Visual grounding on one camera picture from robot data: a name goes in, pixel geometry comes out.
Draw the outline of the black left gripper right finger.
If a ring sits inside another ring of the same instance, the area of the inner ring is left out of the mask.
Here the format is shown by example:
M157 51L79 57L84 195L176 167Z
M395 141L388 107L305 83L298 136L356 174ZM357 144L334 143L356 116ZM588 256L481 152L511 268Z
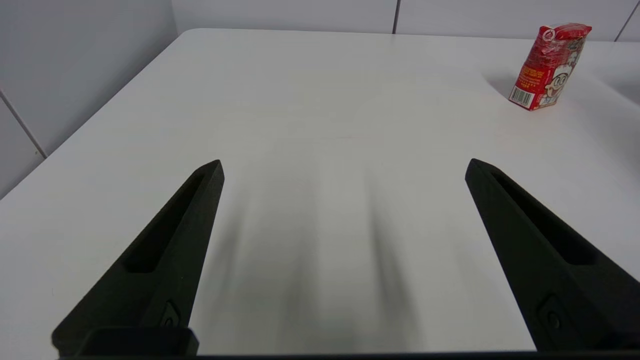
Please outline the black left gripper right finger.
M501 169L465 181L539 351L638 351L640 285Z

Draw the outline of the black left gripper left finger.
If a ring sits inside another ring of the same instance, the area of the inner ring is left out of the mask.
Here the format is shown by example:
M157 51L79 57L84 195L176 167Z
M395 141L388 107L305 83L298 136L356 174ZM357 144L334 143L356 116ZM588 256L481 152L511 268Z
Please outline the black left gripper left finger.
M195 352L189 328L224 185L199 167L53 330L60 352Z

